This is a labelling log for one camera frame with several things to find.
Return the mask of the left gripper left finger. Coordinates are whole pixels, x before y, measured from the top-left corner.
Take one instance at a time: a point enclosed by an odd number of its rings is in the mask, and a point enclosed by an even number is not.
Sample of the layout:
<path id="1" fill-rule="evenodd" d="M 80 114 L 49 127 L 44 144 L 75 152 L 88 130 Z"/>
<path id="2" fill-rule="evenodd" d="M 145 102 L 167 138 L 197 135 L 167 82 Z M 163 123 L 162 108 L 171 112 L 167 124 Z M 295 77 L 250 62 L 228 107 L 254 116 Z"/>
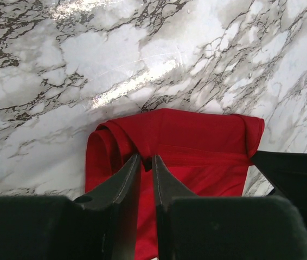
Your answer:
<path id="1" fill-rule="evenodd" d="M 0 259 L 134 259 L 140 156 L 70 200 L 0 196 Z"/>

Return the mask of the red cloth napkin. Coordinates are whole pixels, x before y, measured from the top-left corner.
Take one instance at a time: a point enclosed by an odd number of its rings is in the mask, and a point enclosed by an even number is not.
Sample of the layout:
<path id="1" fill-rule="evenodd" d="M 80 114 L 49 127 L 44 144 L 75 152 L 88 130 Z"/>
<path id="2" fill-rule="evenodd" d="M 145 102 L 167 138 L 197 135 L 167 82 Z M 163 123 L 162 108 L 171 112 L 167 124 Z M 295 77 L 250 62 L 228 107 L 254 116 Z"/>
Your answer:
<path id="1" fill-rule="evenodd" d="M 92 190 L 139 154 L 135 259 L 156 258 L 152 158 L 159 155 L 169 171 L 199 196 L 240 196 L 264 129 L 265 121 L 258 117 L 168 108 L 108 120 L 88 138 L 85 190 Z"/>

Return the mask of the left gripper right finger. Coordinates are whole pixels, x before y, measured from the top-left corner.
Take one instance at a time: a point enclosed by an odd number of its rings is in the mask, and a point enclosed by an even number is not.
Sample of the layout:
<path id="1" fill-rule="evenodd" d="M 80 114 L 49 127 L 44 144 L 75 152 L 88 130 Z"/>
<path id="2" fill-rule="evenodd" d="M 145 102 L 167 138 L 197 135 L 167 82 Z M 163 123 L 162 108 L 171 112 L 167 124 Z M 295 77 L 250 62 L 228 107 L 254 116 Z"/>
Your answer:
<path id="1" fill-rule="evenodd" d="M 159 259 L 307 259 L 307 230 L 281 197 L 200 197 L 153 157 Z"/>

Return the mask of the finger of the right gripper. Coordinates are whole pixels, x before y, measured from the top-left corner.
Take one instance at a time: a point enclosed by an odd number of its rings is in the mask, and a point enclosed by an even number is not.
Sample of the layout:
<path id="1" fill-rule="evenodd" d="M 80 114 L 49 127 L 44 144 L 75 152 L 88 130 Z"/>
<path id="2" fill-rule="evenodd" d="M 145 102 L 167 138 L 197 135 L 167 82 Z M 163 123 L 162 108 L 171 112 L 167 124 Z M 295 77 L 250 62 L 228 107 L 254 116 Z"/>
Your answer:
<path id="1" fill-rule="evenodd" d="M 307 154 L 257 151 L 252 163 L 272 184 L 276 195 L 288 199 L 307 228 Z"/>

